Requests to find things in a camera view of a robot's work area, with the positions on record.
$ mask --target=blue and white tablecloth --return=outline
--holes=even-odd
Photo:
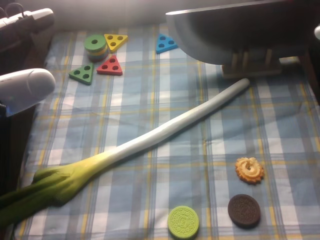
[[[179,48],[156,54],[164,25],[116,31],[129,41],[115,54],[122,76],[98,75],[91,86],[68,72],[88,64],[83,43],[93,32],[58,33],[46,68],[56,88],[38,108],[28,141],[23,186],[37,169],[74,163],[132,140],[212,98],[234,81],[220,66]],[[15,227],[17,240],[171,239],[176,206],[199,216],[199,240],[320,239],[320,108],[302,67],[252,78],[251,88],[179,135],[109,169],[63,207]],[[239,180],[235,162],[255,157],[261,184]],[[254,197],[261,221],[235,226],[228,202]]]

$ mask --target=triangle block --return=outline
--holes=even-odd
[[[112,55],[107,61],[102,63],[97,69],[98,74],[121,76],[122,69],[116,55]]]
[[[91,85],[94,71],[94,64],[89,63],[69,72],[69,77],[85,85]]]
[[[161,54],[166,51],[176,49],[177,47],[178,45],[176,44],[176,42],[173,40],[172,37],[166,36],[160,33],[156,41],[155,52],[157,54]]]
[[[128,41],[127,35],[105,34],[105,40],[110,48],[111,53],[117,51],[123,44]]]

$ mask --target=green triangle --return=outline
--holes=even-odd
[[[89,63],[88,65],[84,65],[82,67],[79,67],[69,72],[69,77],[82,84],[91,85],[93,71],[94,71],[94,64]]]

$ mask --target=lime green sandwich cookie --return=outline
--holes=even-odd
[[[177,206],[168,217],[170,233],[178,239],[190,239],[199,229],[197,213],[188,206]]]

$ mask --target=leek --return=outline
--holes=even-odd
[[[31,185],[0,197],[0,227],[17,223],[46,207],[64,205],[106,167],[165,140],[248,86],[249,80],[242,79],[207,102],[112,150],[69,165],[38,170]]]

